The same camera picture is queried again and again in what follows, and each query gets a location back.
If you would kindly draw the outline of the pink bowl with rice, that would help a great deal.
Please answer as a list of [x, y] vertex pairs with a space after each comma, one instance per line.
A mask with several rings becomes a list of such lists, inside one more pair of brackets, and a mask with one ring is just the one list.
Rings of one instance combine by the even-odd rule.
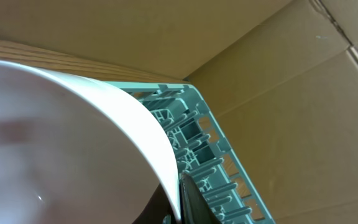
[[140, 101], [0, 61], [0, 223], [132, 223], [157, 189], [180, 220], [172, 146]]

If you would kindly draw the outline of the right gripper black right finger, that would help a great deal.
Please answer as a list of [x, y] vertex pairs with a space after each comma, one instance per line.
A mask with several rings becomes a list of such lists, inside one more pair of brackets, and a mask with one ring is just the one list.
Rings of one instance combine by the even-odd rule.
[[221, 224], [201, 194], [193, 178], [180, 175], [181, 222], [184, 224]]

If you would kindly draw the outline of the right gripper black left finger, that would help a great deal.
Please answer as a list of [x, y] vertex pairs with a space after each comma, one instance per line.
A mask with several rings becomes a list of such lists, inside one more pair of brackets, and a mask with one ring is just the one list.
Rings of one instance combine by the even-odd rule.
[[172, 224], [175, 217], [161, 184], [158, 185], [141, 214], [132, 224]]

